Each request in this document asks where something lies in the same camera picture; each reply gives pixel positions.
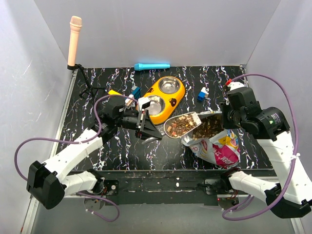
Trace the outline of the silver metal scoop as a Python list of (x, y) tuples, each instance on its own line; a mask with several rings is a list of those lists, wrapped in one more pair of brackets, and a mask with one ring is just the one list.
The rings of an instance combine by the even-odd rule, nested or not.
[(193, 131), (201, 124), (201, 119), (196, 112), (189, 112), (171, 117), (163, 124), (162, 131), (159, 131), (160, 138), (152, 136), (144, 140), (142, 144), (146, 144), (155, 140), (162, 140), (164, 136), (168, 136), (172, 139), (181, 138)]

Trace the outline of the pink white pet food bag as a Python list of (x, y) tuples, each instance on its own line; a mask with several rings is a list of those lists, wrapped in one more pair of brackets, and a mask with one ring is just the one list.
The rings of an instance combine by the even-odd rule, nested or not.
[(181, 138), (198, 158), (224, 169), (240, 162), (238, 137), (233, 130), (224, 129), (221, 111), (198, 114), (202, 124)]

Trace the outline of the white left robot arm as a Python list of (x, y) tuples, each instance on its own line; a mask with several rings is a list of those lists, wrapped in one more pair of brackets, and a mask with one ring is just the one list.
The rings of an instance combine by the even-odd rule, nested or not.
[(152, 123), (149, 112), (126, 111), (116, 114), (102, 114), (100, 123), (90, 128), (54, 157), (40, 163), (35, 161), (29, 167), (27, 191), (46, 209), (56, 207), (65, 196), (88, 191), (99, 195), (105, 188), (105, 178), (94, 169), (69, 175), (90, 153), (101, 148), (112, 139), (119, 127), (134, 130), (141, 140), (162, 140), (162, 134)]

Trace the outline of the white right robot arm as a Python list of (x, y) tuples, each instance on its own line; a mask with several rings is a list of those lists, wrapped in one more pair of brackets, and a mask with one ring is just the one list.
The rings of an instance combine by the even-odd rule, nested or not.
[(261, 109), (259, 102), (236, 107), (221, 103), (222, 123), (229, 129), (242, 128), (253, 135), (268, 156), (278, 183), (261, 180), (240, 169), (221, 175), (220, 187), (227, 194), (245, 192), (267, 204), (279, 218), (301, 218), (311, 212), (312, 181), (293, 146), (284, 114), (275, 107)]

